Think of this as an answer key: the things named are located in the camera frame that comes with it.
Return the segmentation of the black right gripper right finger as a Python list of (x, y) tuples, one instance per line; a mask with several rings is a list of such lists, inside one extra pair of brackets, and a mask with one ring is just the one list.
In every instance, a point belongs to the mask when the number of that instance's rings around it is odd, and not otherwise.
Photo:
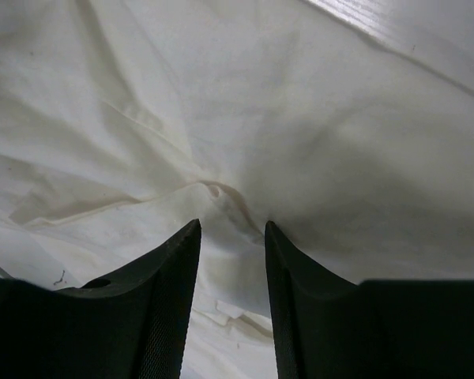
[(281, 378), (474, 378), (474, 280), (351, 283), (273, 222), (265, 265)]

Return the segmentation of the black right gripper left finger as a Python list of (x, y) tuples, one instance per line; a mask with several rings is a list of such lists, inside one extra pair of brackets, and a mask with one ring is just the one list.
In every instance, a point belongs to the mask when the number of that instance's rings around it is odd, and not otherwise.
[(0, 378), (177, 378), (201, 248), (190, 221), (83, 287), (0, 277)]

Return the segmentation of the cream t shirt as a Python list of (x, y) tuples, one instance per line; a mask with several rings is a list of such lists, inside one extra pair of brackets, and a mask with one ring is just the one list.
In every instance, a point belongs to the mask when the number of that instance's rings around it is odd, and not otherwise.
[(184, 378), (274, 378), (264, 229), (474, 279), (474, 1), (0, 1), (0, 268), (76, 287), (202, 227)]

